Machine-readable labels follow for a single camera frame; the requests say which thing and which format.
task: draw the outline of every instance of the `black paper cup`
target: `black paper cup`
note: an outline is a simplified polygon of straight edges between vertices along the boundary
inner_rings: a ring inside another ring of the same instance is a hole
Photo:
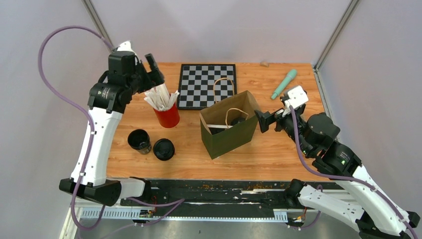
[[[151,142],[148,133],[143,129],[132,131],[127,137],[127,143],[136,151],[147,154],[151,151]]]

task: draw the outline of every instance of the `teal handle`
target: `teal handle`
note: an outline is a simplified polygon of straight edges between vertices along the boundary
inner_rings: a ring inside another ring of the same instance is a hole
[[[284,90],[284,88],[296,77],[298,74],[298,71],[296,69],[292,69],[287,73],[287,76],[284,78],[284,80],[279,84],[279,86],[274,91],[273,95],[271,96],[271,99],[275,99],[277,96],[281,94],[281,92]]]

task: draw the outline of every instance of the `brown rope handle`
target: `brown rope handle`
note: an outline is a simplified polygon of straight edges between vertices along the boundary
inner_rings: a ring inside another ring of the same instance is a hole
[[[225,113],[225,126],[227,126],[227,128],[228,128],[228,124],[227,124],[227,116],[228,116],[228,112],[229,112],[230,110],[237,110],[237,111],[240,111],[240,112],[242,112],[242,113],[246,114],[246,119],[248,119],[248,118],[249,118],[249,114],[248,114],[248,113],[246,113],[245,111],[243,111],[243,110],[239,110],[238,108],[230,108],[230,109],[228,109],[228,110],[227,110],[227,112]]]
[[[232,80],[232,79],[230,79],[230,78],[227,78],[227,77],[220,78],[220,79],[218,79],[218,80],[216,80],[216,81],[214,82],[214,85],[213,85],[213,87],[212,87],[212,92],[214,93],[214,102],[215,102],[215,103],[217,103],[217,101],[215,100],[215,85],[217,84],[217,82],[219,82],[219,81],[221,81],[221,80],[229,80],[229,81],[231,82],[231,85],[233,86],[233,95],[234,95],[234,83],[233,83],[233,80]]]

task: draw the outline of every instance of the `black lid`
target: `black lid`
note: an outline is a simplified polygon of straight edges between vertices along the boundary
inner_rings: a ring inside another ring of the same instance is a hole
[[[166,138],[159,139],[154,144],[153,151],[155,156],[162,161],[171,159],[175,152],[173,143]]]

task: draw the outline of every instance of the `wooden table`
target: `wooden table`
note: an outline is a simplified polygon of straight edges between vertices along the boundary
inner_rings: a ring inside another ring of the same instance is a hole
[[[158,64],[170,92],[178,88],[181,63]],[[304,117],[323,112],[317,83],[310,64],[270,64],[269,68],[254,63],[237,63],[237,91],[250,91],[263,112],[283,106],[271,100],[274,89],[292,68],[297,77],[287,88],[301,85],[307,91]],[[201,141],[199,111],[179,111],[180,122],[175,128],[160,126],[153,109],[143,100],[144,94],[133,97],[126,107],[114,135],[107,165],[108,177],[141,177],[161,179],[209,179],[251,181],[327,181],[310,174],[301,165],[293,141],[285,132],[275,132],[275,124],[262,134],[257,125],[251,142],[217,159],[211,160]],[[127,136],[142,128],[154,144],[160,138],[170,139],[176,154],[169,161],[158,160],[153,152],[142,155],[130,148]]]

